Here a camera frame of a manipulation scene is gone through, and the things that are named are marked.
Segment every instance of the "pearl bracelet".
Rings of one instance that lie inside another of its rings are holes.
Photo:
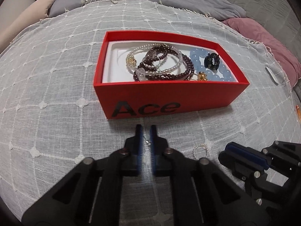
[[[137,71],[138,70],[138,68],[136,67],[137,61],[136,61],[136,59],[134,57],[134,54],[137,51],[141,50],[141,49],[151,49],[154,46],[164,46],[166,48],[166,50],[173,50],[173,51],[175,51],[178,54],[179,61],[178,61],[178,63],[175,66],[173,66],[173,67],[171,67],[169,69],[156,70],[156,71],[150,71],[150,70],[141,71],[141,75],[162,76],[163,74],[169,74],[169,73],[175,71],[183,63],[183,55],[182,55],[182,53],[178,49],[176,49],[173,46],[167,45],[167,44],[153,43],[153,44],[148,44],[148,45],[145,45],[145,46],[140,46],[140,47],[134,49],[133,51],[131,51],[127,55],[127,57],[126,57],[126,66],[129,69],[131,69],[132,71]]]

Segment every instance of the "black lettering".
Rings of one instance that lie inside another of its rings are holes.
[[[177,108],[179,108],[181,105],[179,103],[169,103],[169,104],[166,104],[164,106],[162,106],[161,108],[161,112],[162,113],[170,113],[170,112],[174,112],[176,111]]]
[[[141,106],[141,107],[138,109],[139,114],[141,114],[141,115],[151,115],[151,114],[154,114],[154,113],[158,112],[158,111],[155,111],[155,110],[152,111],[152,112],[144,112],[144,109],[145,109],[146,107],[150,107],[150,106],[153,106],[154,108],[160,108],[160,106],[159,106],[159,105],[156,105],[156,104],[154,104],[154,105],[151,105],[151,104],[144,105],[144,106]]]
[[[127,111],[120,111],[120,109],[124,107]],[[127,101],[119,101],[115,107],[115,110],[112,114],[112,117],[116,117],[118,114],[126,114],[129,113],[131,116],[137,115],[135,111],[130,107]]]

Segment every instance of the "gold charm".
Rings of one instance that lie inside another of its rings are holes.
[[[204,72],[199,72],[198,81],[207,81],[207,75]]]

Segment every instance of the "red box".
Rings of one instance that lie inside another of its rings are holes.
[[[184,43],[216,50],[238,82],[178,80],[102,83],[108,43],[127,40]],[[248,85],[249,82],[242,71],[218,43],[157,31],[108,31],[103,39],[94,76],[94,89],[108,119],[168,115],[226,107]]]

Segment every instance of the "orange object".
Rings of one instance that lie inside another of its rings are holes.
[[[297,113],[298,113],[298,116],[299,116],[299,121],[301,121],[301,111],[300,111],[299,106],[296,106],[296,109],[297,109]]]

